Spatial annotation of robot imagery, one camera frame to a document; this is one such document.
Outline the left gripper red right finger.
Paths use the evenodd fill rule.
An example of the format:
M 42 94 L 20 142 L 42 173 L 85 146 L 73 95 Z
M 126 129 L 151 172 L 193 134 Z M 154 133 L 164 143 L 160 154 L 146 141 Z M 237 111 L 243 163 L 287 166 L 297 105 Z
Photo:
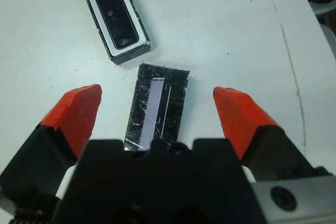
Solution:
M 330 174 L 323 166 L 313 167 L 284 129 L 250 95 L 232 88 L 215 87 L 213 98 L 225 137 L 255 180 Z

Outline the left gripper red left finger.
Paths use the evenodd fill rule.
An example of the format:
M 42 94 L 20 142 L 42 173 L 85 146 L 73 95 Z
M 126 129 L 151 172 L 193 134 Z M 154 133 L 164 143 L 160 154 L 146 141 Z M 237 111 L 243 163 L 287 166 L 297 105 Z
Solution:
M 17 205 L 55 195 L 91 137 L 101 102 L 98 84 L 65 93 L 44 116 L 1 174 L 1 193 Z

